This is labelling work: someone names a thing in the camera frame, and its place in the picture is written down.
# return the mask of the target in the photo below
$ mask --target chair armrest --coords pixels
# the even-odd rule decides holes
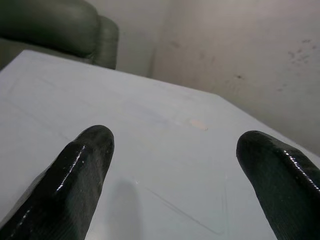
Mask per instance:
[[[115,69],[117,64],[118,40],[118,26],[112,20],[100,16],[100,30],[93,57],[93,64]]]

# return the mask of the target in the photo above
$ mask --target chair backrest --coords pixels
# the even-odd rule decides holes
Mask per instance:
[[[38,44],[78,57],[96,47],[100,19],[83,0],[1,0],[0,37]]]

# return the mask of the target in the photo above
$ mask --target white tabletop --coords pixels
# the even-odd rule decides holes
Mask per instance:
[[[0,72],[0,219],[92,125],[115,150],[87,240],[275,240],[238,138],[263,131],[320,166],[217,95],[24,51]]]

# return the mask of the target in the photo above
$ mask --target white wall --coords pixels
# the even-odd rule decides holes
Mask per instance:
[[[87,0],[120,29],[117,70],[148,76],[170,0]]]
[[[320,154],[319,0],[173,0],[153,77],[217,93]]]

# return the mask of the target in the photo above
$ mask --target gray leather chair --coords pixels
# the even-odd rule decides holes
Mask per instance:
[[[0,0],[0,70],[25,49],[115,69],[118,39],[84,0]]]

